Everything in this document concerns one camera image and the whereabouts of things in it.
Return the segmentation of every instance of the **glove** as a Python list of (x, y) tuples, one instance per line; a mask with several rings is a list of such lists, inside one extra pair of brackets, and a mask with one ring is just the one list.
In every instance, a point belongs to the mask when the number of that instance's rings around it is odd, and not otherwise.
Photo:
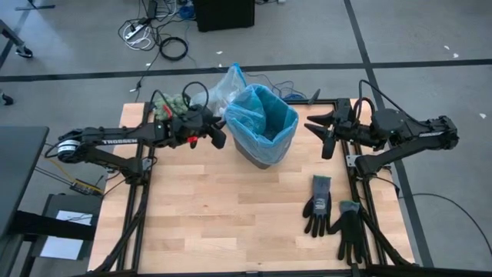
[(352, 265), (352, 246), (357, 263), (362, 263), (366, 256), (362, 225), (359, 217), (360, 204), (352, 201), (340, 202), (340, 218), (328, 229), (328, 234), (333, 235), (341, 230), (341, 242), (338, 249), (338, 259), (343, 260), (347, 250), (347, 264)]
[(313, 177), (313, 197), (309, 199), (302, 211), (302, 216), (305, 219), (309, 218), (304, 232), (308, 234), (311, 231), (313, 238), (316, 238), (318, 233), (324, 236), (324, 230), (330, 227), (330, 181), (330, 177), (317, 175)]

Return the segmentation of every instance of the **black box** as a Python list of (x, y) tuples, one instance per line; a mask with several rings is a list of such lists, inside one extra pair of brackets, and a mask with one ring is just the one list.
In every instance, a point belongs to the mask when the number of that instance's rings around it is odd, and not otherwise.
[(193, 0), (198, 31), (254, 25), (254, 0)]

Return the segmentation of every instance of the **power strip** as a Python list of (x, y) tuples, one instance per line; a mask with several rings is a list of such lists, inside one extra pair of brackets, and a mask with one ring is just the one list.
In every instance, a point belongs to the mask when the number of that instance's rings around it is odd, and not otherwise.
[(137, 35), (137, 33), (141, 31), (143, 28), (145, 28), (146, 26), (147, 25), (139, 24), (133, 32), (130, 32), (128, 33), (128, 35), (125, 36), (125, 40), (129, 40), (130, 38), (133, 38), (134, 35)]

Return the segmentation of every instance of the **black table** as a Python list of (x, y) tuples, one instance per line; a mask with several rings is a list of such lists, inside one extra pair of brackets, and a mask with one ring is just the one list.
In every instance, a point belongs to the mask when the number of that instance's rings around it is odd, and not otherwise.
[(18, 211), (47, 134), (47, 127), (0, 127), (0, 276), (10, 274), (26, 237), (94, 238), (94, 226)]

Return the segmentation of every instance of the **blue plastic bag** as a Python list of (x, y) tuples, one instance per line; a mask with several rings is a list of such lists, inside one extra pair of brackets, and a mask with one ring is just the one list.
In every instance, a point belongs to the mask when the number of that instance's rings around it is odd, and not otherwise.
[(257, 161), (279, 163), (294, 137), (299, 115), (263, 85), (249, 85), (224, 114), (234, 138)]

